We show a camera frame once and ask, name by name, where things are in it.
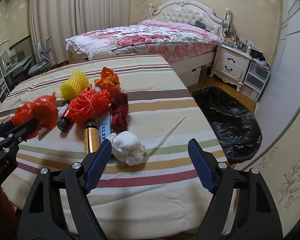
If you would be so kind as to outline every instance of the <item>white headboard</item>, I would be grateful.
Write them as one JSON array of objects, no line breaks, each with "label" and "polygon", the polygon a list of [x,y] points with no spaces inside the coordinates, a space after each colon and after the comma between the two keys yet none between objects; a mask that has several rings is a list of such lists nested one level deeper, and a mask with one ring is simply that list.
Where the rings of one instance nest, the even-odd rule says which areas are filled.
[{"label": "white headboard", "polygon": [[224,39],[222,34],[222,19],[215,16],[213,9],[195,0],[171,0],[160,6],[154,11],[153,4],[149,7],[149,18],[164,18],[179,23],[194,25],[196,21],[201,21],[212,33]]}]

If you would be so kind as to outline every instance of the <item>striped mattress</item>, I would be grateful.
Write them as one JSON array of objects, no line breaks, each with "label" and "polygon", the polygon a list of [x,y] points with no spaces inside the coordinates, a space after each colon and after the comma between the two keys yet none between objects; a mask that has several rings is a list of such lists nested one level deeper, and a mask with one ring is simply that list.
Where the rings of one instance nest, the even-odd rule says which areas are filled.
[{"label": "striped mattress", "polygon": [[[187,143],[196,138],[218,161],[226,161],[221,146],[189,91],[159,55],[127,55],[67,65],[19,84],[0,107],[0,121],[27,101],[57,94],[76,70],[91,83],[106,66],[114,68],[128,95],[128,130],[146,146],[144,163],[127,166],[110,159],[98,188],[88,199],[110,239],[151,239],[196,229],[211,200],[187,153]],[[2,187],[8,198],[22,208],[36,174],[67,168],[84,158],[83,127],[74,125],[68,134],[55,127],[39,138],[20,144],[19,167]],[[65,217],[76,232],[65,190],[61,190]]]}]

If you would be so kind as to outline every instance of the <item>bottle cap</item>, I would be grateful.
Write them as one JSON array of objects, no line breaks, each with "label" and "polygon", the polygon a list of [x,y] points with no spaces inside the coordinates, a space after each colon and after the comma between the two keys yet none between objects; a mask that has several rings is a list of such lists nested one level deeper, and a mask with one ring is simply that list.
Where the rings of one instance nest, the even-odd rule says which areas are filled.
[{"label": "bottle cap", "polygon": [[93,128],[97,129],[98,128],[97,122],[95,120],[93,120],[93,119],[87,120],[87,122],[86,122],[86,128],[88,128],[88,127],[93,127]]},{"label": "bottle cap", "polygon": [[62,119],[59,121],[57,127],[58,127],[58,129],[59,129],[61,132],[67,132],[68,129],[69,129],[69,127],[70,127],[70,125],[71,125],[70,119],[68,119],[68,118],[62,118]]}]

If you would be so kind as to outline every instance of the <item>metal screw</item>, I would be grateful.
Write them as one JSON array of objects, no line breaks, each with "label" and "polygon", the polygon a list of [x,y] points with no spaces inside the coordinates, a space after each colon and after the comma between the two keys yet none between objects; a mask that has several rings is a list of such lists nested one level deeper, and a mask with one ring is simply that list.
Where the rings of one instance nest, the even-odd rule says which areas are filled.
[{"label": "metal screw", "polygon": [[41,169],[40,173],[41,174],[46,174],[48,172],[48,169],[47,168],[43,168]]},{"label": "metal screw", "polygon": [[251,172],[254,173],[254,174],[258,174],[259,173],[259,170],[257,168],[252,168],[251,169]]},{"label": "metal screw", "polygon": [[78,169],[78,168],[80,168],[81,167],[81,163],[74,163],[74,164],[72,164],[72,168],[73,169]]},{"label": "metal screw", "polygon": [[228,165],[226,163],[219,163],[218,166],[221,169],[225,169]]}]

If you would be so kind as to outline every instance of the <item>pink floral bedspread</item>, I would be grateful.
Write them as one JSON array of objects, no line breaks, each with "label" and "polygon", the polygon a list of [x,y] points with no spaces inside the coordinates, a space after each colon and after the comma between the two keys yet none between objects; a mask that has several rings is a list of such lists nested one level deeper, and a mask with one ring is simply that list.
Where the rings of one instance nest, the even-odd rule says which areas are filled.
[{"label": "pink floral bedspread", "polygon": [[221,39],[217,35],[191,25],[145,20],[71,37],[66,39],[66,49],[88,59],[160,54],[173,63],[212,51],[218,43]]}]

